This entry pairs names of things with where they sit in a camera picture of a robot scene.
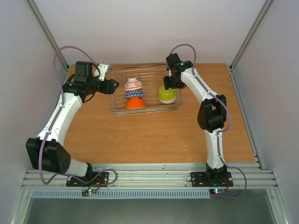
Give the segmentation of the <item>blue patterned bowl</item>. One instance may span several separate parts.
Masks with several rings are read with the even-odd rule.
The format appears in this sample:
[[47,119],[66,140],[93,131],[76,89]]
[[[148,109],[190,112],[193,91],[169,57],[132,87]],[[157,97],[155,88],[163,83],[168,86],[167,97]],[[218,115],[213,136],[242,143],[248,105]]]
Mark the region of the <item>blue patterned bowl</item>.
[[131,90],[131,91],[127,91],[125,93],[125,98],[126,99],[130,99],[130,98],[143,98],[144,97],[144,93],[142,90]]

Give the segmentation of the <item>yellow bowl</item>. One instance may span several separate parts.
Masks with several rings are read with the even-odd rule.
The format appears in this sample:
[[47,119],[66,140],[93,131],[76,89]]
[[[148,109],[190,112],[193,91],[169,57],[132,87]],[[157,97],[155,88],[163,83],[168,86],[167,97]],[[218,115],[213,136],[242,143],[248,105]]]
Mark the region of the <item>yellow bowl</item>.
[[175,89],[165,89],[164,85],[158,88],[158,99],[164,104],[171,104],[175,102],[177,97]]

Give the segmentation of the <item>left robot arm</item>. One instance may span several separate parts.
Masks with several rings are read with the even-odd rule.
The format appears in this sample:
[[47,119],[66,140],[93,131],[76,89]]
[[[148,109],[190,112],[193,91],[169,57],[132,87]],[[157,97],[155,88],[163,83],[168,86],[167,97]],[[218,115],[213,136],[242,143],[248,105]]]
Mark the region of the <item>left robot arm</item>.
[[110,64],[95,64],[79,61],[75,73],[62,85],[62,94],[49,121],[36,138],[28,138],[26,150],[33,169],[39,171],[44,185],[43,172],[69,178],[67,186],[91,186],[98,174],[93,172],[90,163],[71,158],[64,149],[64,139],[68,128],[83,103],[91,100],[95,93],[113,94],[119,83],[105,76],[111,70]]

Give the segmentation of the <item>red patterned bowl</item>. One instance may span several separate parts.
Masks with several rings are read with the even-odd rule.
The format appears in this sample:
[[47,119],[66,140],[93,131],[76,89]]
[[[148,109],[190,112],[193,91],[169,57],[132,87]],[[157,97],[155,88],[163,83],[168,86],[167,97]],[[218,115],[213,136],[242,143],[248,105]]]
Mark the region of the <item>red patterned bowl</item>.
[[142,82],[136,77],[130,77],[124,84],[124,91],[139,90],[143,87]]

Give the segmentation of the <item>wire dish rack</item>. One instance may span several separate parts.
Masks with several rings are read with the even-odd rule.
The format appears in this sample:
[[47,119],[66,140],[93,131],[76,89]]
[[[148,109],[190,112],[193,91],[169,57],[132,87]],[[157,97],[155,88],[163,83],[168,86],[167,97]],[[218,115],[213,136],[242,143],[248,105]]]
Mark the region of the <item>wire dish rack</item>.
[[[158,89],[164,84],[163,78],[168,74],[168,66],[165,63],[123,64],[113,67],[110,71],[110,78],[116,80],[119,87],[110,96],[111,111],[117,116],[123,116],[177,110],[183,102],[180,89],[176,89],[176,99],[171,104],[164,104],[158,99]],[[128,78],[134,77],[143,84],[145,107],[127,109],[125,108],[127,99],[124,84]]]

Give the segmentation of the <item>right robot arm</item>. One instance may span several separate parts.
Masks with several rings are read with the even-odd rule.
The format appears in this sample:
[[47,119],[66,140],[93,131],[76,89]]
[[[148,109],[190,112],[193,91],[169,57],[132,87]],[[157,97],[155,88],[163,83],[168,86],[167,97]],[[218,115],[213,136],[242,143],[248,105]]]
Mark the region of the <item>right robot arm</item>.
[[207,162],[204,183],[215,186],[227,174],[224,164],[222,132],[227,121],[226,97],[217,95],[201,78],[191,61],[181,61],[177,53],[166,57],[169,75],[164,77],[166,89],[188,87],[200,103],[197,122],[204,131]]

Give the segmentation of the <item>white bowl orange outside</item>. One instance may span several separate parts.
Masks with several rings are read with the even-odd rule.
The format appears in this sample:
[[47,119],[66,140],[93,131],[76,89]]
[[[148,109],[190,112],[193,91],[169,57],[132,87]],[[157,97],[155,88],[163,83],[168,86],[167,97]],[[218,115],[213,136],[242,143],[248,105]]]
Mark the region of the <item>white bowl orange outside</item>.
[[126,102],[126,109],[144,108],[146,106],[144,100],[140,97],[129,98]]

